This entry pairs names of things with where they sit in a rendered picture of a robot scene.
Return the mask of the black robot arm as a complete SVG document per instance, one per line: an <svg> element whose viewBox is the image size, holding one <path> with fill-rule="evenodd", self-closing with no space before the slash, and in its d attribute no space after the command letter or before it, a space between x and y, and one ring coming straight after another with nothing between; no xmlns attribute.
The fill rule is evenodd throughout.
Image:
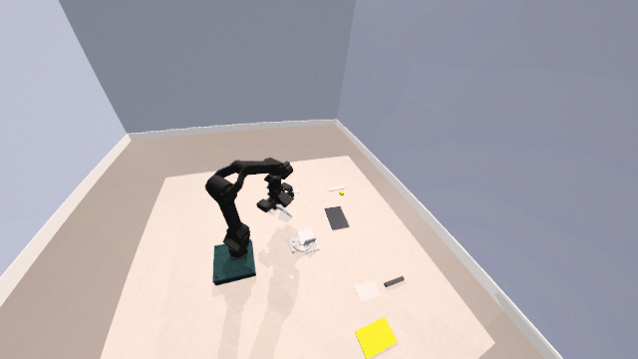
<svg viewBox="0 0 638 359"><path fill-rule="evenodd" d="M234 173L238 174L235 183L224 179ZM264 161L237 160L218 170L206 182L204 188L218 203L228 226L223 242L228 246L231 260L246 258L248 252L247 246L251 232L249 226L240 221L234 203L237 194L243 188L244 179L249 175L268 174L264 179L267 181L268 187L279 188L281 180L285 180L292 173L293 167L288 161L282 163L273 158L267 158ZM275 195L274 201L279 202L285 208L293 199L294 192L285 192L283 189L281 193Z"/></svg>

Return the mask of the dark grey flat bar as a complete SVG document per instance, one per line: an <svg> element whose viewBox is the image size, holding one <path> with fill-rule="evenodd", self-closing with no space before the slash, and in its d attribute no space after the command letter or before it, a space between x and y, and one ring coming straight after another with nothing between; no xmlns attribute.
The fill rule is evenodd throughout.
<svg viewBox="0 0 638 359"><path fill-rule="evenodd" d="M386 288L386 287L392 286L392 285L394 285L394 284L396 284L396 283L402 282L402 281L404 281L404 280L406 280L406 279L405 279L405 278L404 278L404 276L402 275L402 276L399 276L399 277L397 277L397 278L394 278L394 279L391 279L391 280L385 281L383 284L384 284L384 286L385 286L385 288Z"/></svg>

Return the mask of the yellow square plate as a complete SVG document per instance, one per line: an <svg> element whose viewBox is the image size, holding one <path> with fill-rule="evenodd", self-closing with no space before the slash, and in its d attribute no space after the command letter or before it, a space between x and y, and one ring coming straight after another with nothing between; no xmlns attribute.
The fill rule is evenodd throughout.
<svg viewBox="0 0 638 359"><path fill-rule="evenodd" d="M385 316L355 333L366 359L398 342Z"/></svg>

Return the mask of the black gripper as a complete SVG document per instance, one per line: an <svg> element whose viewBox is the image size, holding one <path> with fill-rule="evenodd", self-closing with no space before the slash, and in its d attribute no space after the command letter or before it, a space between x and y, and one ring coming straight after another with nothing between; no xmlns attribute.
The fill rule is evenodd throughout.
<svg viewBox="0 0 638 359"><path fill-rule="evenodd" d="M261 201L259 201L259 202L256 204L257 208L258 208L258 209L260 209L260 210L262 210L262 211L263 211L263 212L265 212L265 213L269 213L272 209L273 209L273 210L275 210L275 209L276 209L276 206L277 206L278 204L280 205L280 203L279 203L279 202L275 202L275 201L274 201L275 195L276 195L277 193L281 193L281 191L282 191L283 189L284 189L284 190L286 190L286 191L288 191L288 192L293 191L293 187L292 187L292 185L290 185L290 184L288 184L288 183L286 183L286 182L282 183L282 184L281 184L281 187L279 187L279 188L270 188L270 187L268 187L268 186L267 186L267 188L268 188L268 195L269 195L269 198L268 198L268 199L262 199Z"/></svg>

